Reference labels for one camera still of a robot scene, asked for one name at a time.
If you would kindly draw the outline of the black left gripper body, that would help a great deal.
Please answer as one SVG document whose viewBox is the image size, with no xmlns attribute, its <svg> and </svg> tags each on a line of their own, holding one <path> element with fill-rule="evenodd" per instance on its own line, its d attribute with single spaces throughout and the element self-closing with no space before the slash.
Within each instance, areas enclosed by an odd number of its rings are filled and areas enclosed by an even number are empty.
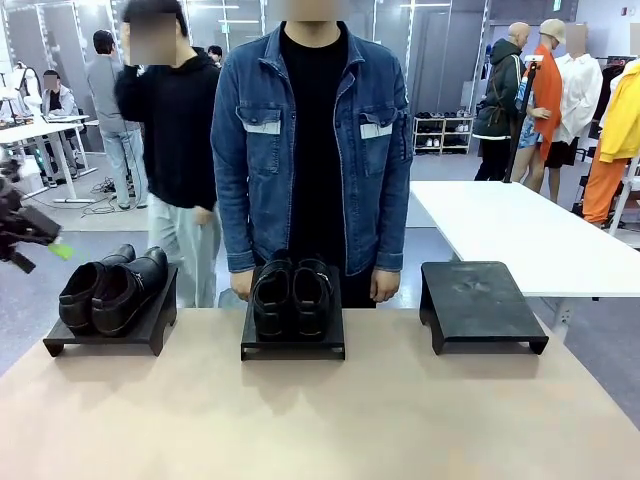
<svg viewBox="0 0 640 480">
<path fill-rule="evenodd" d="M 1 260 L 28 261 L 17 251 L 20 242 L 42 246 L 53 244 L 62 227 L 32 205 L 23 206 L 21 195 L 1 178 Z"/>
</svg>

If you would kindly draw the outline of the person's left hand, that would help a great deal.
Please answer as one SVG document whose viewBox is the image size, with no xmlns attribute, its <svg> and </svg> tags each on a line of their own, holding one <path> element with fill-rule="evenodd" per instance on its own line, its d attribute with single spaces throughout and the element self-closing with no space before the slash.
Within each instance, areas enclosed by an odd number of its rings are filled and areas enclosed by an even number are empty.
<svg viewBox="0 0 640 480">
<path fill-rule="evenodd" d="M 392 299 L 398 292 L 400 281 L 400 272 L 374 269 L 371 276 L 370 298 L 376 303 Z"/>
</svg>

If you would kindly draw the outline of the person's right hand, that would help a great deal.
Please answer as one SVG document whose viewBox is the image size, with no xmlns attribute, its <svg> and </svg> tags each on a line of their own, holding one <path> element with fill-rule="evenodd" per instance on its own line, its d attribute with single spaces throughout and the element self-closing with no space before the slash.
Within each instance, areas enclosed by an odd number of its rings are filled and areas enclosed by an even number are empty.
<svg viewBox="0 0 640 480">
<path fill-rule="evenodd" d="M 253 270 L 247 270 L 244 272 L 235 272 L 230 274 L 230 284 L 233 292 L 238 296 L 240 300 L 248 301 L 252 282 L 254 277 Z"/>
</svg>

